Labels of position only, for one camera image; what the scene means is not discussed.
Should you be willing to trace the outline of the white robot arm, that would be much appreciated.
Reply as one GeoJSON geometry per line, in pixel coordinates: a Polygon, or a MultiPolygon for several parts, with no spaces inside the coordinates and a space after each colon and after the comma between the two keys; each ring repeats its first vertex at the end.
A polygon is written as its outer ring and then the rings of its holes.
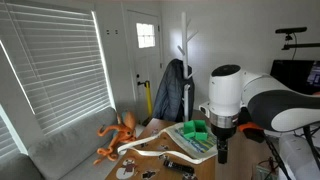
{"type": "Polygon", "coordinates": [[[253,123],[269,131],[289,132],[320,121],[319,96],[291,90],[267,74],[222,65],[211,72],[209,100],[199,106],[217,137],[221,164],[227,162],[228,139],[235,134],[243,108],[253,123]]]}

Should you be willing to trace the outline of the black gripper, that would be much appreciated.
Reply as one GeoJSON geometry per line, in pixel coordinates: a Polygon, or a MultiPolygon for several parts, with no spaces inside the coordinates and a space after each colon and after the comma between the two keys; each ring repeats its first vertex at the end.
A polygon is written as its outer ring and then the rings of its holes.
{"type": "Polygon", "coordinates": [[[236,128],[220,128],[212,125],[211,131],[217,137],[218,162],[225,164],[228,157],[228,139],[235,134],[236,128]]]}

